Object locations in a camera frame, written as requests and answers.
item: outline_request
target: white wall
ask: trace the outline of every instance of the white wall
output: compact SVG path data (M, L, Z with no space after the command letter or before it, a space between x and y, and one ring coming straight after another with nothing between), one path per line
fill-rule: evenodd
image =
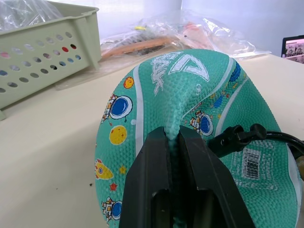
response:
M239 30L278 56L284 37L304 35L304 0L183 0L182 8Z
M100 38L123 31L125 26L145 17L170 10L179 10L181 0L51 0L76 5L98 7Z

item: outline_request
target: ball logo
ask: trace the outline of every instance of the ball logo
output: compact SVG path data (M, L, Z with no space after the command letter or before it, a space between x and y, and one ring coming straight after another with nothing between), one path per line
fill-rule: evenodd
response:
M182 52L172 52L159 57L156 57L151 62L152 65L152 82L156 83L154 94L157 95L159 89L163 90L163 80L162 77L167 71L167 66L174 60L180 53ZM205 66L202 64L200 60L195 58L192 55L185 54L182 55L171 67L168 75L176 73L176 72L188 72L193 73L201 78L203 78L206 82L209 81L209 74Z

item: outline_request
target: pebbled ball texture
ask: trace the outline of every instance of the pebbled ball texture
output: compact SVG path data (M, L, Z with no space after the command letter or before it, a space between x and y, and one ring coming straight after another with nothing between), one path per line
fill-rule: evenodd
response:
M280 130L244 70L227 55L191 49L138 65L110 97L96 140L96 191L109 227L119 225L126 173L150 131L164 127L174 157L180 125L208 141L229 126L240 124L249 131L254 123ZM289 153L285 143L265 140L221 159L257 228L296 225L301 201L296 190L301 190ZM290 173L296 180L292 181Z

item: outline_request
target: barcode label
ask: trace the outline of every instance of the barcode label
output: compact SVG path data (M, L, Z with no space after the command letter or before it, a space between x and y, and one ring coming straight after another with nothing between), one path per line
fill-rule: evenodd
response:
M259 179L260 151L245 148L243 150L242 177Z

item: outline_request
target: white table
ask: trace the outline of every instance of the white table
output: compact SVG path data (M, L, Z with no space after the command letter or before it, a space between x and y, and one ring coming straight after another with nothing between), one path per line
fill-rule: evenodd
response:
M240 64L282 131L304 139L304 65L273 55ZM131 69L67 90L49 87L4 110L0 227L107 227L95 195L95 136L110 94Z

